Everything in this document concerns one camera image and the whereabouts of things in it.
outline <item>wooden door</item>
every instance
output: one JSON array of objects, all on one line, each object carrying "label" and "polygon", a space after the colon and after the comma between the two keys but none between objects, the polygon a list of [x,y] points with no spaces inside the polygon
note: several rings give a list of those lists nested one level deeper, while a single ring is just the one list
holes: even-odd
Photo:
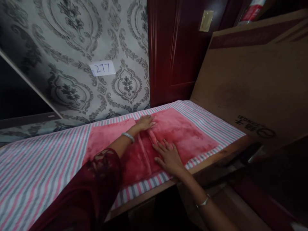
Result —
[{"label": "wooden door", "polygon": [[[232,27],[250,0],[148,0],[151,107],[190,98],[212,32]],[[200,32],[213,10],[209,32]]]}]

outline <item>striped sheet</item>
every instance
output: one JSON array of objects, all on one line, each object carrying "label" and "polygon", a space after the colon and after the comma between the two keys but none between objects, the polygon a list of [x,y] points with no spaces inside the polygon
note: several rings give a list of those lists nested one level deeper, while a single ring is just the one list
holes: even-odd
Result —
[{"label": "striped sheet", "polygon": [[[174,108],[199,129],[219,143],[208,153],[191,159],[190,169],[219,152],[245,134],[191,101],[176,101],[167,105],[111,118],[84,126],[28,138],[0,149],[0,230],[28,230],[81,168],[90,130],[102,126],[138,119],[167,108]],[[119,192],[112,209],[166,182],[160,173]]]}]

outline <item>damask wallpaper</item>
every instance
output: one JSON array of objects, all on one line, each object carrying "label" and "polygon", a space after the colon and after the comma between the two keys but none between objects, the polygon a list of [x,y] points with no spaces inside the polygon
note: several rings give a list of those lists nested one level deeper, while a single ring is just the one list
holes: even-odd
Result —
[{"label": "damask wallpaper", "polygon": [[[0,143],[150,107],[146,0],[0,2],[1,48],[65,118],[0,130]],[[93,76],[100,60],[116,74]]]}]

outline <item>hand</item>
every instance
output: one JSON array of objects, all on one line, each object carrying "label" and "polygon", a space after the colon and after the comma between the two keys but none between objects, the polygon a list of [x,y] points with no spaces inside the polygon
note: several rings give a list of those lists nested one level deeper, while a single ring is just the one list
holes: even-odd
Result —
[{"label": "hand", "polygon": [[156,122],[152,122],[154,118],[155,116],[150,116],[150,115],[142,116],[138,120],[136,126],[140,131],[145,131],[156,124]]},{"label": "hand", "polygon": [[162,156],[163,160],[159,157],[155,157],[156,163],[158,163],[163,169],[172,174],[173,176],[182,180],[187,174],[190,173],[186,170],[180,159],[179,153],[174,143],[170,144],[164,139],[166,148],[157,141],[157,145],[153,144],[153,148]]}]

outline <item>pink towel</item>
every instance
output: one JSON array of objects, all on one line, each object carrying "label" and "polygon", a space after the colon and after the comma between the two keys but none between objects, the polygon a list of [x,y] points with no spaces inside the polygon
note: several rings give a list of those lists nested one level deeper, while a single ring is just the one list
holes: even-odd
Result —
[{"label": "pink towel", "polygon": [[[165,138],[169,143],[174,143],[184,165],[190,159],[218,146],[216,141],[173,108],[152,115],[155,116],[155,126],[141,132],[121,158],[123,187],[148,179],[162,171],[154,161],[154,157],[158,157],[159,154],[152,148],[152,143],[157,144],[157,140],[163,144]],[[135,123],[131,118],[115,124],[93,127],[83,164],[92,160],[97,153]]]}]

